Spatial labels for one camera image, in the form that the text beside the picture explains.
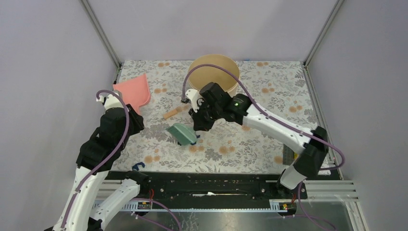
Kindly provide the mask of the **pink plastic dustpan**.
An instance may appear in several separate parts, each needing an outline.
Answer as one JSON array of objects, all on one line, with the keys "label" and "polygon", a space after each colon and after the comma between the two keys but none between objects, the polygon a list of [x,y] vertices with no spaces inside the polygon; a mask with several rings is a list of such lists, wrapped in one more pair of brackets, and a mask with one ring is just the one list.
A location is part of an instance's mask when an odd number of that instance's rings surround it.
[{"label": "pink plastic dustpan", "polygon": [[130,104],[141,115],[140,109],[151,100],[151,93],[146,74],[113,85],[114,90],[122,94],[125,104]]}]

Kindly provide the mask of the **green hand brush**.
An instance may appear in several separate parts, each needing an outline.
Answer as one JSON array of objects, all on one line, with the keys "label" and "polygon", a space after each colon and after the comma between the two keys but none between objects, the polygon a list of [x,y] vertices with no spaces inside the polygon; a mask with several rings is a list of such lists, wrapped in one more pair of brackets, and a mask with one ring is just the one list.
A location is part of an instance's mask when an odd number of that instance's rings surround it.
[{"label": "green hand brush", "polygon": [[166,128],[166,131],[176,139],[179,146],[195,145],[200,138],[200,135],[197,135],[193,128],[182,123],[175,123]]}]

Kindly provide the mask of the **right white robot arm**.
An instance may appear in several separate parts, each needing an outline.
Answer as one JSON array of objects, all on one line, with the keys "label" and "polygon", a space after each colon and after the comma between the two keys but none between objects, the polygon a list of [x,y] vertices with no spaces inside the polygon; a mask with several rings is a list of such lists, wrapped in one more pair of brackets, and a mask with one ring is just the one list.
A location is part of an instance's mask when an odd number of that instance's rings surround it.
[{"label": "right white robot arm", "polygon": [[230,96],[217,83],[211,82],[200,91],[187,90],[183,101],[191,103],[189,114],[195,131],[209,131],[216,120],[224,119],[257,129],[282,142],[285,151],[297,154],[276,185],[276,192],[282,198],[290,197],[303,180],[316,176],[327,155],[324,128],[309,129],[286,121],[247,95]]}]

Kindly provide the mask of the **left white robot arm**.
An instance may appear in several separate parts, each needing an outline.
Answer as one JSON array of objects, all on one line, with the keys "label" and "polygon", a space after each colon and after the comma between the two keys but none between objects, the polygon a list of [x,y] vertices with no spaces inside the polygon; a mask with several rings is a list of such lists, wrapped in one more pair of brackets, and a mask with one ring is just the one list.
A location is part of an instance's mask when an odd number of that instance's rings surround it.
[{"label": "left white robot arm", "polygon": [[122,207],[134,197],[149,193],[149,177],[136,170],[99,206],[94,202],[113,162],[120,156],[130,135],[144,129],[143,118],[131,105],[110,107],[88,141],[80,147],[70,198],[50,231],[103,231]]}]

